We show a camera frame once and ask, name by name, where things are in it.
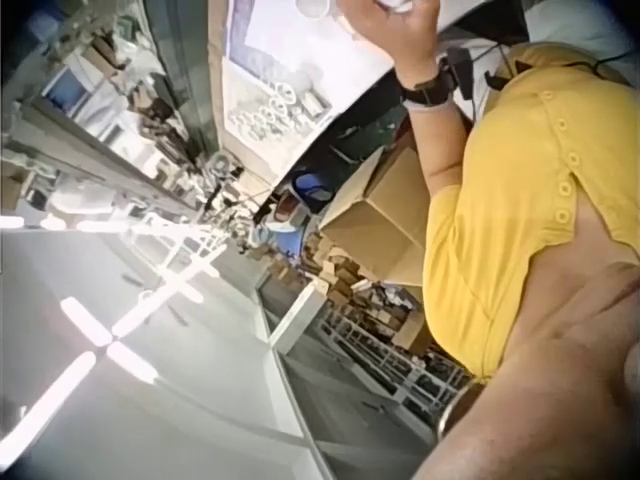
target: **yellow sleeve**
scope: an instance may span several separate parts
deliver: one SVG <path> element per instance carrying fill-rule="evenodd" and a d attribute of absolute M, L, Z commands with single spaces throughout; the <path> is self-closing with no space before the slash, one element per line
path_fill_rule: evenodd
<path fill-rule="evenodd" d="M 427 248 L 447 234 L 453 224 L 462 185 L 449 185 L 431 199 L 427 218 Z"/>

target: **black watch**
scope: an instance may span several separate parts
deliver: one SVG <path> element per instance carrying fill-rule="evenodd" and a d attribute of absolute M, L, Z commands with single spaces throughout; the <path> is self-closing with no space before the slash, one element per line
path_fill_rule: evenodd
<path fill-rule="evenodd" d="M 446 57 L 438 63 L 436 78 L 416 85 L 413 90 L 400 86 L 402 102 L 410 101 L 425 107 L 436 107 L 449 101 L 451 94 L 458 87 L 451 74 Z"/>

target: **fluorescent light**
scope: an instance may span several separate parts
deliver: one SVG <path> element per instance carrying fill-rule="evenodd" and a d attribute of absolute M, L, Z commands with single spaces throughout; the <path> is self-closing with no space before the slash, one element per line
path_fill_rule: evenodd
<path fill-rule="evenodd" d="M 98 222 L 95 220 L 83 220 L 76 228 L 87 233 L 123 233 L 129 229 L 125 222 Z"/>
<path fill-rule="evenodd" d="M 20 423 L 0 441 L 0 472 L 7 470 L 31 445 L 95 364 L 96 356 L 93 352 L 84 352 L 76 358 Z"/>
<path fill-rule="evenodd" d="M 22 228 L 24 218 L 15 216 L 0 215 L 0 229 Z"/>
<path fill-rule="evenodd" d="M 113 341 L 113 336 L 89 311 L 75 298 L 65 298 L 60 302 L 60 308 L 69 320 L 78 327 L 96 347 L 104 347 Z"/>
<path fill-rule="evenodd" d="M 61 218 L 49 215 L 47 218 L 40 222 L 40 226 L 45 230 L 59 232 L 67 229 L 67 222 L 65 222 Z"/>
<path fill-rule="evenodd" d="M 149 362 L 120 342 L 107 347 L 107 356 L 140 381 L 153 383 L 158 378 L 158 371 Z"/>
<path fill-rule="evenodd" d="M 111 333 L 118 338 L 129 335 L 152 313 L 157 312 L 177 291 L 176 285 L 163 285 L 120 318 L 111 328 Z"/>
<path fill-rule="evenodd" d="M 220 277 L 220 272 L 216 268 L 212 267 L 210 263 L 207 263 L 207 261 L 200 255 L 196 253 L 191 254 L 191 262 L 196 265 L 199 270 L 205 272 L 210 277 Z"/>
<path fill-rule="evenodd" d="M 164 267 L 160 267 L 158 270 L 160 272 L 160 276 L 164 278 L 167 284 L 175 285 L 175 288 L 177 288 L 177 290 L 189 300 L 198 304 L 204 302 L 204 297 L 202 296 L 202 294 L 191 285 L 189 285 L 187 283 L 187 280 L 180 278 L 180 275 L 176 275 L 171 270 L 168 270 Z"/>

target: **shirt button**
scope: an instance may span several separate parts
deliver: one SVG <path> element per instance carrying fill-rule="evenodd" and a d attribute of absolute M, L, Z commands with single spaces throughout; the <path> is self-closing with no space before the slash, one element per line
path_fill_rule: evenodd
<path fill-rule="evenodd" d="M 565 224 L 569 222 L 571 218 L 571 214 L 567 210 L 558 210 L 556 212 L 556 221 L 561 224 Z"/>
<path fill-rule="evenodd" d="M 573 188 L 571 188 L 571 184 L 569 182 L 560 182 L 560 185 L 558 185 L 558 191 L 563 197 L 568 197 L 571 195 Z"/>
<path fill-rule="evenodd" d="M 574 167 L 580 165 L 580 156 L 577 153 L 571 152 L 569 154 L 569 165 L 573 165 Z"/>

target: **yellow shirt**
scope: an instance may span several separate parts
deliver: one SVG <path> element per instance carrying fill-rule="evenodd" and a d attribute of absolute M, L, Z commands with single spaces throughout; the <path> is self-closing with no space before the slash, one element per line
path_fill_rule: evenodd
<path fill-rule="evenodd" d="M 507 85 L 469 136 L 462 185 L 430 206 L 429 327 L 478 377 L 500 364 L 531 257 L 572 240 L 578 184 L 612 238 L 640 252 L 636 94 L 553 66 L 571 61 L 563 52 L 538 50 L 538 67 Z"/>

